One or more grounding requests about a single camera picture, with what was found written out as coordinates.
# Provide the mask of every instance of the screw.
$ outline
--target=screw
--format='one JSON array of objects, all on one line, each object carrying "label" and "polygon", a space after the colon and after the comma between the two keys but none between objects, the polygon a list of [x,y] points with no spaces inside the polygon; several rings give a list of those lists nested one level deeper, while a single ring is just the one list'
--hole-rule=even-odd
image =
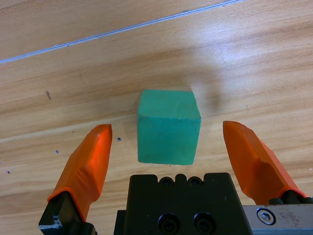
[{"label": "screw", "polygon": [[264,224],[273,225],[275,223],[275,216],[273,212],[271,212],[268,209],[263,208],[258,209],[257,216],[259,220]]}]

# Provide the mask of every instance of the silver metal bracket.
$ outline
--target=silver metal bracket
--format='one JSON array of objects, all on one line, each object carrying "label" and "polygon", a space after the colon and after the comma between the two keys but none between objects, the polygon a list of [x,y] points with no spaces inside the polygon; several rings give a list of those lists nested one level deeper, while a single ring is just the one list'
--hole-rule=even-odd
[{"label": "silver metal bracket", "polygon": [[243,207],[254,235],[313,235],[313,204]]}]

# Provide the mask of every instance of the wooden floor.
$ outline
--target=wooden floor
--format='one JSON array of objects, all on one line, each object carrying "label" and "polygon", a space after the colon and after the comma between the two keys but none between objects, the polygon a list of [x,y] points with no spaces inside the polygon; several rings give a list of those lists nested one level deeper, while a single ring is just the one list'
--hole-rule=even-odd
[{"label": "wooden floor", "polygon": [[[0,60],[141,24],[221,0],[4,0]],[[39,219],[69,155],[111,123],[103,193],[88,222],[112,235],[129,177],[229,172],[224,120],[239,121],[313,196],[313,1],[245,0],[0,64],[0,231],[39,235]],[[202,116],[191,166],[137,161],[144,89],[190,90]]]}]

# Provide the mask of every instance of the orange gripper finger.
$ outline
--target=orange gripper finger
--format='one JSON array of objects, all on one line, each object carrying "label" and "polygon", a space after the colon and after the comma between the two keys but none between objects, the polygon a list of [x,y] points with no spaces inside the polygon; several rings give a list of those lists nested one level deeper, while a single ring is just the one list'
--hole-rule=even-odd
[{"label": "orange gripper finger", "polygon": [[48,202],[61,192],[70,193],[85,222],[89,207],[102,192],[112,143],[110,124],[95,127],[69,157]]},{"label": "orange gripper finger", "polygon": [[238,122],[225,121],[223,133],[241,190],[257,205],[268,204],[272,198],[281,198],[287,190],[306,197],[275,154],[252,130]]}]

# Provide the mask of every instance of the green foam block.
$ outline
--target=green foam block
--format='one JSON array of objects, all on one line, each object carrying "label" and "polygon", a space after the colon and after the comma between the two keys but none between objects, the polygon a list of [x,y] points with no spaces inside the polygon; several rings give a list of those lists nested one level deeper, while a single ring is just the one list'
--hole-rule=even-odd
[{"label": "green foam block", "polygon": [[139,162],[193,164],[201,116],[192,92],[145,90],[137,121]]}]

